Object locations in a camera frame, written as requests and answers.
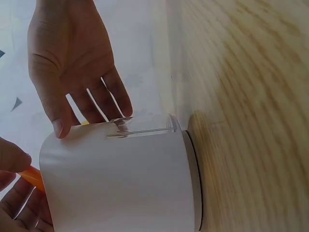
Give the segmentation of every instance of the orange object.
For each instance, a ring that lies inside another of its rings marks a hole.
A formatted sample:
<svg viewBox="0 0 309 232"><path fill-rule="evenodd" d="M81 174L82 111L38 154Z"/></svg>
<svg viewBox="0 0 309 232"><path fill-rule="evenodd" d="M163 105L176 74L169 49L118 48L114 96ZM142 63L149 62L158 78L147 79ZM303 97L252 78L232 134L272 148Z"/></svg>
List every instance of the orange object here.
<svg viewBox="0 0 309 232"><path fill-rule="evenodd" d="M45 192L41 172L38 169L30 166L27 170L18 174L29 183L33 184L37 189Z"/></svg>

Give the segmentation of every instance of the wooden table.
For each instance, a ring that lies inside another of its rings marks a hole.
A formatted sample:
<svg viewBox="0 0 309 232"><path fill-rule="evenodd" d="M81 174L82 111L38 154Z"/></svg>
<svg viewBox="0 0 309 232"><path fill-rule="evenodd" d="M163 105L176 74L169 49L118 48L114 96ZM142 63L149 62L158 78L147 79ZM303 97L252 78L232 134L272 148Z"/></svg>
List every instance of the wooden table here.
<svg viewBox="0 0 309 232"><path fill-rule="evenodd" d="M309 1L150 0L162 110L188 128L202 231L309 231Z"/></svg>

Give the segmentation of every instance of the hand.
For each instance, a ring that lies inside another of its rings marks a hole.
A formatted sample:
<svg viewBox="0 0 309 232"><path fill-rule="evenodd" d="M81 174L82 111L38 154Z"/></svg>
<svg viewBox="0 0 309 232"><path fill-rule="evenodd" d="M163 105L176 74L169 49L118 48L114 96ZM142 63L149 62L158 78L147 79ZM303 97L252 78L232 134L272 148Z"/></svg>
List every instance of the hand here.
<svg viewBox="0 0 309 232"><path fill-rule="evenodd" d="M0 191L15 179L15 173L24 171L30 163L29 155L15 144L0 138ZM42 192L33 188L33 185L20 178L0 201L1 232L54 231L47 200Z"/></svg>
<svg viewBox="0 0 309 232"><path fill-rule="evenodd" d="M28 65L58 138L79 124L66 94L89 123L104 122L94 101L108 120L122 117L117 104L124 116L132 115L107 31L92 0L37 0L28 29Z"/></svg>

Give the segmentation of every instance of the white cylindrical device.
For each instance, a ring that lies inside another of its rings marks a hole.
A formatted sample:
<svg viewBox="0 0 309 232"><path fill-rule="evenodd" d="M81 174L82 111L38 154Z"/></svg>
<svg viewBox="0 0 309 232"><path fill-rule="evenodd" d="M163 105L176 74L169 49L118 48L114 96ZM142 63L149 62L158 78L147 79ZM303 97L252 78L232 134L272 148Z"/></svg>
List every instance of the white cylindrical device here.
<svg viewBox="0 0 309 232"><path fill-rule="evenodd" d="M123 118L50 135L40 168L55 232L196 232L197 162L173 116Z"/></svg>

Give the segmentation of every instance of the clear plastic lid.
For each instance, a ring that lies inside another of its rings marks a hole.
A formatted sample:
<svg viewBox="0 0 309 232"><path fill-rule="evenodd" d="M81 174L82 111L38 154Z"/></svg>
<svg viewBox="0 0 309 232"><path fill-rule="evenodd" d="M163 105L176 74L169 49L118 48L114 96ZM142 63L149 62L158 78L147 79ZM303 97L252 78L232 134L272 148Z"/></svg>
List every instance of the clear plastic lid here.
<svg viewBox="0 0 309 232"><path fill-rule="evenodd" d="M108 138L125 138L173 133L177 124L172 116L126 117L110 121Z"/></svg>

